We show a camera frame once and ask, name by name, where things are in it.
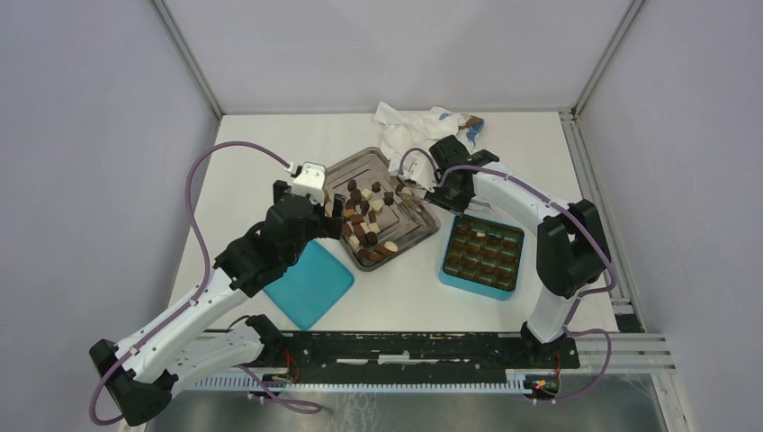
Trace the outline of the steel tongs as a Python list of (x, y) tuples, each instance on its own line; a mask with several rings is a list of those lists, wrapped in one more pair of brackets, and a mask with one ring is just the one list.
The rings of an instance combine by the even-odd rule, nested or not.
[[(427, 191), (425, 189), (422, 189), (420, 187), (416, 187), (414, 185), (406, 185), (399, 186), (396, 190), (396, 194), (399, 195), (403, 200), (406, 201), (412, 201), (416, 203), (426, 203), (431, 204), (425, 200), (425, 193), (426, 192), (432, 192)], [(488, 202), (484, 202), (481, 200), (476, 199), (475, 197), (471, 200), (471, 203), (469, 204), (468, 208), (466, 209), (466, 212), (489, 212), (492, 210), (492, 206)]]

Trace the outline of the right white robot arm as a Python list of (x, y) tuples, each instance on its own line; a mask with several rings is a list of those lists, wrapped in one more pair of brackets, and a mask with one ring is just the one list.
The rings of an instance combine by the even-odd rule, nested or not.
[(596, 205), (546, 193), (514, 175), (493, 153), (469, 152), (455, 136), (440, 139), (429, 153), (435, 162), (435, 185), (425, 195), (429, 203), (463, 216), (474, 200), (482, 200), (534, 236), (543, 289), (522, 328), (519, 353), (527, 365), (546, 365), (555, 357), (554, 341), (567, 332), (583, 298), (598, 292), (593, 284), (602, 274), (610, 278), (602, 292), (617, 284)]

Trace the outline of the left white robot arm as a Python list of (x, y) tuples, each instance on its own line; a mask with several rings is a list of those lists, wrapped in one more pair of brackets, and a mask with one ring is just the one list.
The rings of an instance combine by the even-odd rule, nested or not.
[(100, 339), (88, 354), (99, 374), (89, 416), (99, 426), (134, 427), (163, 411), (190, 384), (220, 370), (256, 361), (275, 365), (278, 337), (252, 325), (213, 339), (206, 352), (189, 345), (228, 311), (281, 279), (314, 239), (341, 239), (345, 197), (326, 205), (321, 193), (297, 193), (274, 183), (274, 203), (263, 220), (208, 263), (199, 284), (149, 324), (117, 342)]

